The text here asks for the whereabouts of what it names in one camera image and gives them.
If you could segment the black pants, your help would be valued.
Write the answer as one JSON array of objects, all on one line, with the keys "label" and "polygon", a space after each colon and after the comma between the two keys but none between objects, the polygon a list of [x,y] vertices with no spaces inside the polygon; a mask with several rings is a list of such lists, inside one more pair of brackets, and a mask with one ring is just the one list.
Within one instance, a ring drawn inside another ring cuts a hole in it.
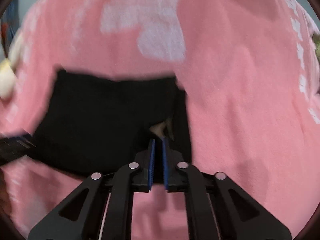
[{"label": "black pants", "polygon": [[147,150],[151,127],[164,122],[171,148],[191,161],[185,91],[175,77],[111,81],[60,70],[29,155],[79,177],[113,173]]}]

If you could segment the cream flower plush toy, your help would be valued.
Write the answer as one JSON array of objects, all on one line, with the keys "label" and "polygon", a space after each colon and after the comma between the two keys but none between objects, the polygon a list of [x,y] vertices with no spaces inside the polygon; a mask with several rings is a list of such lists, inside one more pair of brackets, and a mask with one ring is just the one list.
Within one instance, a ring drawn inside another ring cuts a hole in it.
[{"label": "cream flower plush toy", "polygon": [[24,39],[21,28],[15,34],[9,47],[8,57],[1,62],[0,95],[2,100],[9,100],[17,81],[15,74],[24,49]]}]

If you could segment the blue curtain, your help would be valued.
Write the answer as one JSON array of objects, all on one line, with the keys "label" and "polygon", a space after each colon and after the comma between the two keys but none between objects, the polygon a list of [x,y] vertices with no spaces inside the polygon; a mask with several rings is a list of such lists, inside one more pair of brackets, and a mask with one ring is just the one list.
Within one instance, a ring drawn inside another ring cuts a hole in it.
[{"label": "blue curtain", "polygon": [[6,56],[9,53],[9,47],[19,27],[18,0],[12,0],[1,17],[2,46]]}]

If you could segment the pink fleece blanket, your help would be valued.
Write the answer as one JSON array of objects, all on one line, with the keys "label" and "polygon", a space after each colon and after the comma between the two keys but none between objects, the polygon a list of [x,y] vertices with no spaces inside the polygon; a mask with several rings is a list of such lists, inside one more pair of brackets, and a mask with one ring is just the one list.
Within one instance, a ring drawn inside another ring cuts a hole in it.
[{"label": "pink fleece blanket", "polygon": [[1,135],[33,132],[54,66],[174,74],[194,164],[225,171],[296,236],[319,204],[319,28],[295,0],[38,0]]}]

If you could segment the green plush toy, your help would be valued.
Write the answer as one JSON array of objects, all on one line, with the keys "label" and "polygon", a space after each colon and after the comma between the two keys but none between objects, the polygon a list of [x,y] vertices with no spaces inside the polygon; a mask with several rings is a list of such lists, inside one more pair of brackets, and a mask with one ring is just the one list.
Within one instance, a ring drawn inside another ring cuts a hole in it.
[{"label": "green plush toy", "polygon": [[315,54],[317,56],[318,62],[320,62],[320,35],[317,33],[313,33],[312,40],[315,45]]}]

